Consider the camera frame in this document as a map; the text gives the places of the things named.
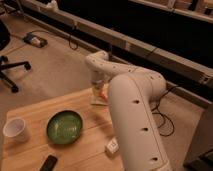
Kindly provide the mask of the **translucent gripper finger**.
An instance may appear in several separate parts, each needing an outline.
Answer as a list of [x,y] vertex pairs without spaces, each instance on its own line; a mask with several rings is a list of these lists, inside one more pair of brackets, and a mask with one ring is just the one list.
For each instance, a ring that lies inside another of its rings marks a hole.
[[102,90],[101,90],[102,94],[106,94],[106,93],[107,93],[107,90],[108,90],[108,85],[104,85],[104,86],[102,87]]
[[93,90],[94,96],[99,96],[99,88],[98,87],[93,86],[92,90]]

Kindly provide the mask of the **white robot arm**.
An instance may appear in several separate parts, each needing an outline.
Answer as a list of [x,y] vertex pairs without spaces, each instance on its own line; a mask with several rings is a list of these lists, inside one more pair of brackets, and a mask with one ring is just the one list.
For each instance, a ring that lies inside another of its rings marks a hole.
[[109,60],[105,51],[88,55],[93,97],[100,98],[109,76],[108,106],[125,171],[173,171],[151,112],[150,103],[166,90],[153,70]]

